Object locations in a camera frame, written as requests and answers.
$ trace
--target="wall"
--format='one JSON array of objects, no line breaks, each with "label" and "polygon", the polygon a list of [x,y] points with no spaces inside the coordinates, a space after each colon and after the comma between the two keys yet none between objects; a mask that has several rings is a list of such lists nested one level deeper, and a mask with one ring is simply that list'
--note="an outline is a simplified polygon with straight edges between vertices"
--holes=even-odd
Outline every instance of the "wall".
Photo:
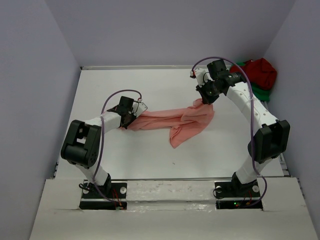
[{"label": "wall", "polygon": [[81,66],[260,58],[294,0],[46,0]]},{"label": "wall", "polygon": [[0,239],[27,240],[80,69],[43,0],[1,1],[0,32]]},{"label": "wall", "polygon": [[291,125],[285,160],[320,236],[320,1],[297,0],[265,54],[278,70],[269,104]]}]

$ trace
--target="purple cable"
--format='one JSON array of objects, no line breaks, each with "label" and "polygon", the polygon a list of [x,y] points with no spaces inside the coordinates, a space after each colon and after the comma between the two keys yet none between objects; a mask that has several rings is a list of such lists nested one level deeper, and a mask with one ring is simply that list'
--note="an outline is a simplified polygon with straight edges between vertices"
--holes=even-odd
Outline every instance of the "purple cable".
[{"label": "purple cable", "polygon": [[250,115],[250,137],[251,137],[252,167],[253,167],[253,170],[255,171],[255,173],[256,173],[258,176],[261,176],[261,178],[263,179],[264,184],[265,184],[265,188],[264,188],[264,191],[263,191],[261,197],[260,197],[257,201],[255,201],[255,202],[253,202],[253,203],[251,203],[251,204],[249,204],[249,205],[244,206],[244,208],[248,208],[248,207],[251,207],[251,206],[256,205],[257,203],[259,203],[259,202],[262,200],[262,198],[265,196],[266,192],[267,192],[267,180],[266,180],[266,178],[265,178],[264,176],[260,175],[260,172],[258,172],[258,170],[257,170],[257,168],[256,168],[256,165],[255,165],[255,139],[254,139],[254,112],[255,112],[255,108],[254,108],[254,100],[253,100],[254,92],[252,91],[252,87],[251,87],[249,78],[248,78],[247,74],[245,73],[245,71],[243,71],[242,68],[241,68],[238,64],[236,64],[236,63],[233,62],[232,60],[226,59],[226,58],[224,58],[224,57],[220,57],[220,56],[209,56],[209,57],[205,57],[205,58],[197,61],[197,62],[193,65],[193,67],[192,67],[192,69],[191,69],[191,71],[193,72],[193,74],[195,73],[195,67],[196,67],[199,63],[201,63],[201,62],[203,62],[203,61],[205,61],[205,60],[208,60],[208,59],[221,59],[221,60],[227,61],[227,62],[235,65],[235,66],[241,71],[241,73],[244,75],[245,80],[246,80],[246,83],[247,83],[248,88],[249,88],[249,93],[250,93],[250,98],[251,98],[251,101],[250,101],[250,102],[251,102],[251,105],[250,105],[250,106],[251,106],[251,115]]},{"label": "purple cable", "polygon": [[93,177],[92,177],[92,182],[93,182],[93,185],[95,186],[96,190],[98,191],[98,193],[100,194],[101,197],[103,197],[104,199],[110,201],[110,202],[115,202],[114,200],[111,200],[110,198],[106,197],[99,189],[98,185],[96,184],[96,175],[98,173],[98,170],[99,170],[99,167],[100,167],[100,164],[101,164],[101,160],[102,160],[102,154],[104,152],[104,145],[105,145],[105,120],[104,118],[102,117],[102,114],[105,112],[105,108],[106,108],[106,105],[107,103],[109,102],[109,100],[116,94],[119,94],[119,93],[123,93],[123,92],[135,92],[137,94],[140,95],[140,97],[138,98],[139,99],[142,99],[142,95],[139,91],[137,90],[133,90],[133,89],[124,89],[124,90],[119,90],[119,91],[116,91],[114,93],[112,93],[104,102],[103,104],[103,107],[102,107],[102,110],[101,110],[101,147],[100,147],[100,153],[99,153],[99,160],[98,160],[98,163],[96,165],[96,169],[95,169],[95,172],[93,174]]}]

